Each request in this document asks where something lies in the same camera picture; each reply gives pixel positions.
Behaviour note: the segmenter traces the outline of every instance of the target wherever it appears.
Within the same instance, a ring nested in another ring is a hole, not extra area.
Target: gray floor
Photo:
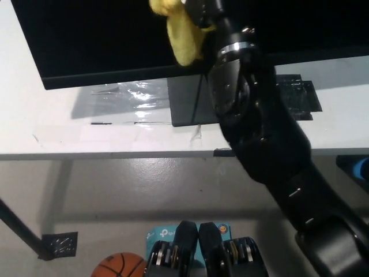
[[[367,216],[367,194],[334,164],[315,159],[340,195]],[[316,276],[265,188],[233,158],[0,162],[0,196],[37,234],[78,232],[75,258],[43,262],[0,222],[1,276],[89,277],[115,252],[145,255],[158,224],[230,222],[258,243],[270,276]]]

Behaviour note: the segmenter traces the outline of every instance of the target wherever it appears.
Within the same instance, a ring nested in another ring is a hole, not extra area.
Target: plastic wrap
[[[167,79],[83,87],[73,118],[92,117],[93,122],[170,123]]]

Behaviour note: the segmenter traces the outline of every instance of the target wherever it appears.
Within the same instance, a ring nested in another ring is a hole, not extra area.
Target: robotic arm
[[[266,185],[320,276],[369,276],[369,227],[312,163],[310,143],[282,101],[255,29],[238,26],[229,3],[185,1],[196,26],[216,29],[217,61],[208,78],[225,139],[250,177]]]

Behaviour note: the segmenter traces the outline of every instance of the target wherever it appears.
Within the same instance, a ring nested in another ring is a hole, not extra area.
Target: blue object
[[[363,164],[369,160],[369,158],[365,158],[361,161],[359,161],[358,163],[356,163],[354,166],[353,166],[353,169],[352,169],[352,174],[358,178],[358,179],[361,179],[361,180],[365,180],[362,176],[362,167],[363,167]]]
[[[228,223],[217,223],[215,225],[218,227],[219,232],[221,233],[223,241],[231,239],[231,228]],[[155,242],[157,241],[173,241],[175,230],[178,225],[166,225],[166,226],[157,226],[153,230],[151,230],[146,236],[146,260],[148,260],[150,256],[150,252]],[[205,267],[205,261],[202,257],[200,245],[197,242],[197,248],[195,252],[195,262],[194,268],[202,268]]]

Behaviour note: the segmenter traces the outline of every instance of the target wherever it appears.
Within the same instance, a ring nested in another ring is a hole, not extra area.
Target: white desk
[[[323,112],[300,124],[315,154],[369,153],[369,57],[279,66],[277,73],[314,83]],[[44,89],[12,4],[1,0],[0,159],[207,157],[228,147],[218,125],[96,126],[90,123],[98,118],[72,119],[80,91]],[[169,109],[158,116],[170,121]]]

